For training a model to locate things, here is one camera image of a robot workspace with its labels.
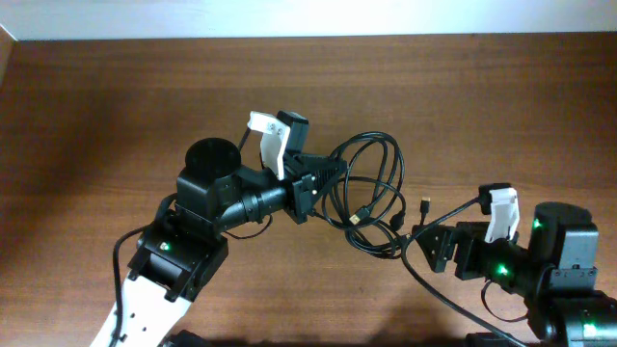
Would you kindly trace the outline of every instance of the white plastic part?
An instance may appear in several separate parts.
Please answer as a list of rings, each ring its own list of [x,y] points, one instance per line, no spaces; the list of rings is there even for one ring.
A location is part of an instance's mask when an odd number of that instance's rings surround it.
[[[122,285],[122,327],[126,334],[117,347],[156,347],[189,309],[191,302],[177,298],[171,303],[165,299],[167,289],[143,276],[125,279]],[[109,347],[116,328],[116,305],[90,347]]]
[[[491,202],[491,222],[484,242],[492,243],[500,238],[512,239],[519,226],[519,197],[514,188],[495,189],[489,192]]]
[[[263,133],[261,137],[261,160],[263,166],[270,168],[279,180],[285,178],[282,155],[285,153],[291,128],[274,116],[251,111],[247,124],[251,130]]]

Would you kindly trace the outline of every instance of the black wire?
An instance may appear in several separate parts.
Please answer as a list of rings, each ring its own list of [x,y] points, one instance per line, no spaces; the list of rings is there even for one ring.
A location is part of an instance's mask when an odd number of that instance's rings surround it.
[[[363,144],[352,156],[352,159],[349,161],[349,167],[345,176],[339,179],[333,186],[333,188],[324,195],[321,201],[322,212],[313,212],[316,217],[323,219],[337,229],[343,230],[345,232],[345,239],[352,247],[355,247],[358,250],[361,250],[378,258],[396,259],[400,256],[400,254],[397,254],[397,252],[401,248],[401,236],[400,234],[398,234],[396,229],[394,229],[388,223],[382,221],[382,219],[390,212],[390,210],[394,206],[394,203],[397,200],[400,200],[402,205],[401,212],[399,213],[404,214],[407,208],[405,197],[403,197],[403,195],[401,194],[403,178],[405,176],[405,162],[403,160],[403,154],[398,146],[398,143],[396,143],[396,140],[394,140],[394,138],[392,138],[389,134],[383,132],[366,132],[358,134],[339,145],[332,152],[332,154],[330,154],[330,158],[342,159],[345,149],[347,149],[353,144],[358,143],[365,144]],[[370,178],[351,175],[354,169],[354,165],[356,164],[360,155],[367,148],[375,144],[381,145],[383,149],[382,161],[377,177]],[[388,165],[389,144],[394,149],[393,160],[389,170],[389,175],[387,178],[385,178],[384,176]],[[396,179],[397,171],[398,182],[396,183],[396,186],[394,186],[393,181],[394,179]],[[393,196],[389,200],[388,205],[381,213],[379,213],[377,217],[371,217],[369,215],[368,217],[360,220],[360,222],[356,225],[353,225],[349,221],[349,218],[352,216],[352,213],[349,209],[349,183],[352,181],[372,183],[375,185],[370,203],[364,206],[371,215],[373,208],[381,199],[385,197],[386,193],[393,193]],[[342,183],[342,196],[338,191],[340,183]],[[330,202],[332,203],[338,220],[331,218],[328,215],[328,212],[326,211],[327,200],[330,200]],[[360,229],[364,227],[376,227],[388,238],[388,242],[381,245],[372,244],[360,231]]]
[[[109,347],[115,347],[120,339],[120,332],[122,329],[122,287],[120,283],[120,246],[126,239],[129,237],[136,235],[140,232],[143,232],[147,227],[144,226],[133,231],[127,232],[123,237],[116,241],[116,246],[114,246],[114,253],[112,255],[112,261],[114,263],[114,287],[116,288],[116,328],[114,329],[114,333],[112,334],[112,340],[109,343]]]
[[[484,305],[484,308],[487,311],[489,311],[489,313],[491,313],[491,315],[494,316],[494,318],[500,320],[501,322],[518,323],[518,322],[522,322],[523,320],[527,319],[527,314],[522,315],[521,317],[518,317],[518,318],[506,319],[506,318],[501,318],[498,315],[493,313],[493,311],[489,307],[489,303],[486,302],[486,291],[489,289],[489,286],[491,286],[492,283],[493,283],[492,280],[487,280],[486,284],[484,284],[484,287],[482,288],[482,291],[480,292],[480,300],[482,300],[482,305]]]
[[[244,146],[244,143],[246,143],[247,139],[249,138],[249,134],[251,134],[251,128],[247,127],[247,130],[244,132],[244,135],[242,135],[242,139],[240,139],[240,144],[238,145],[238,150],[242,150],[242,147]]]
[[[501,338],[507,339],[508,341],[510,341],[515,346],[525,347],[525,344],[523,342],[519,341],[518,339],[516,339],[512,335],[507,334],[506,332],[500,330],[499,328],[495,327],[494,325],[490,324],[489,322],[484,321],[480,317],[478,317],[478,316],[474,315],[473,313],[467,311],[466,309],[456,305],[454,302],[452,302],[451,300],[446,298],[439,290],[435,289],[431,284],[429,284],[426,280],[424,280],[416,272],[416,270],[410,264],[409,259],[407,258],[407,250],[409,249],[409,245],[411,245],[412,242],[414,242],[414,240],[416,240],[418,238],[418,236],[420,236],[426,230],[428,230],[428,229],[430,229],[432,227],[435,227],[436,225],[442,223],[443,221],[447,220],[448,218],[459,214],[460,212],[464,211],[465,209],[467,209],[468,207],[470,207],[471,205],[475,204],[478,201],[479,201],[479,198],[475,198],[475,199],[469,200],[468,202],[466,202],[463,205],[457,207],[456,209],[452,210],[451,212],[448,212],[447,214],[445,214],[445,215],[441,216],[440,218],[436,219],[435,221],[429,223],[425,227],[423,227],[420,230],[418,230],[416,233],[410,235],[410,238],[406,242],[403,243],[403,246],[402,246],[402,249],[401,249],[401,259],[403,260],[403,264],[405,265],[405,267],[407,268],[409,273],[412,274],[414,279],[416,279],[417,282],[420,283],[420,285],[422,285],[426,290],[428,290],[429,293],[431,293],[433,296],[435,296],[437,299],[439,299],[442,303],[446,304],[448,307],[454,309],[455,311],[461,313],[462,315],[464,315],[465,317],[467,317],[468,319],[470,319],[474,323],[478,324],[482,328],[490,331],[491,333],[496,334],[497,336],[499,336]]]
[[[232,234],[229,231],[223,231],[224,234],[229,235],[229,237],[232,237],[236,240],[248,240],[248,239],[252,239],[254,237],[257,237],[259,235],[261,235],[268,227],[270,227],[270,225],[272,225],[272,221],[274,220],[274,218],[272,217],[272,215],[268,215],[268,217],[270,217],[270,219],[268,220],[268,223],[266,224],[265,227],[263,227],[262,230],[260,230],[258,233],[254,233],[253,235],[249,235],[249,236],[237,236]]]

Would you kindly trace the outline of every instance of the black bracket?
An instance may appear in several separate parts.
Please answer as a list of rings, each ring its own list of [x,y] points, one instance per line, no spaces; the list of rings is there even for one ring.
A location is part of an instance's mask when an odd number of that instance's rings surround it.
[[[433,272],[443,272],[447,262],[454,258],[457,264],[454,275],[460,280],[473,280],[484,276],[478,257],[485,245],[483,238],[488,227],[488,222],[460,222],[456,227],[436,226],[422,232],[416,240]],[[420,228],[414,226],[412,233]],[[519,234],[515,233],[510,242],[516,244],[518,237]]]
[[[347,170],[344,160],[312,154],[286,152],[283,164],[285,176],[290,178],[285,187],[290,204],[285,207],[285,212],[297,224],[307,221],[315,204]]]
[[[144,232],[128,263],[128,278],[144,276],[167,288],[165,299],[195,301],[228,256],[228,240],[203,240],[183,231],[172,210]]]

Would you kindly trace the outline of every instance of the wooden table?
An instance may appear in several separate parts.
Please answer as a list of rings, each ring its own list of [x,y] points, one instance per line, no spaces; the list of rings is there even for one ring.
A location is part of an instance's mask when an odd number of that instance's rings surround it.
[[[520,193],[523,245],[537,203],[590,209],[601,232],[597,287],[617,295],[615,34],[21,42],[5,78],[3,346],[89,345],[114,302],[116,239],[150,222],[191,144],[237,142],[251,110],[307,117],[309,153],[329,154],[362,131],[394,136],[406,160],[406,227],[421,196],[432,198],[430,219],[498,181]],[[244,164],[257,167],[257,149],[255,136]],[[376,174],[378,154],[358,173]],[[358,207],[369,189],[352,193]],[[455,220],[486,217],[473,208]],[[400,261],[352,249],[319,220],[297,227],[280,212],[264,235],[229,248],[178,330],[345,343],[481,331]],[[495,322],[480,304],[481,280],[458,281],[454,264],[431,274],[416,246],[410,257],[443,293]],[[507,317],[524,313],[497,288],[489,302]],[[534,340],[525,323],[496,324]]]

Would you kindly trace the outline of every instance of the green led light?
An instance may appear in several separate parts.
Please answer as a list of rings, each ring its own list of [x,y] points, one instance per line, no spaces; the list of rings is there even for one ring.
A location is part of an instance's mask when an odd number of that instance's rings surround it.
[[[509,271],[508,271],[508,269],[507,269],[505,266],[503,266],[503,264],[500,264],[500,265],[497,267],[497,273],[498,273],[499,275],[507,276],[507,275],[508,275],[508,273],[509,273]]]
[[[585,337],[594,337],[597,333],[598,330],[593,324],[584,324],[582,326],[582,335]]]

